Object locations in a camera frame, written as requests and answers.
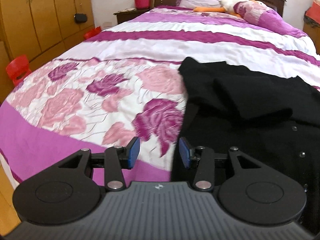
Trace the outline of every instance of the white logo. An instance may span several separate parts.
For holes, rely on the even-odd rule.
[[[157,186],[155,186],[155,188],[158,189],[158,190],[161,190],[162,188],[164,188],[164,186],[161,185],[161,184],[158,184]]]

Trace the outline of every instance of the bed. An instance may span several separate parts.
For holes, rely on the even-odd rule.
[[[282,15],[285,0],[260,0]],[[196,13],[176,0],[105,30],[34,71],[0,108],[0,160],[16,187],[82,148],[141,139],[127,183],[168,181],[187,95],[185,57],[227,61],[320,89],[320,57],[303,32],[279,34],[244,19]],[[93,179],[103,185],[103,171]]]

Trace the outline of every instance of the red chair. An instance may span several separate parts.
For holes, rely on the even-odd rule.
[[[83,37],[85,40],[87,40],[87,39],[90,39],[90,38],[94,37],[95,35],[99,34],[100,32],[102,32],[101,26],[96,27],[96,28],[88,31],[85,35],[83,35]]]
[[[31,73],[26,55],[15,58],[7,65],[5,70],[15,87]]]

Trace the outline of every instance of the red cloth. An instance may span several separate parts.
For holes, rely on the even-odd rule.
[[[320,2],[318,0],[313,0],[312,6],[307,11],[306,16],[320,24]]]

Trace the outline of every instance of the wall outlet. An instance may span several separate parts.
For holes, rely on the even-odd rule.
[[[105,29],[108,29],[108,28],[111,28],[112,27],[112,22],[104,22],[102,24],[102,28],[105,30]]]

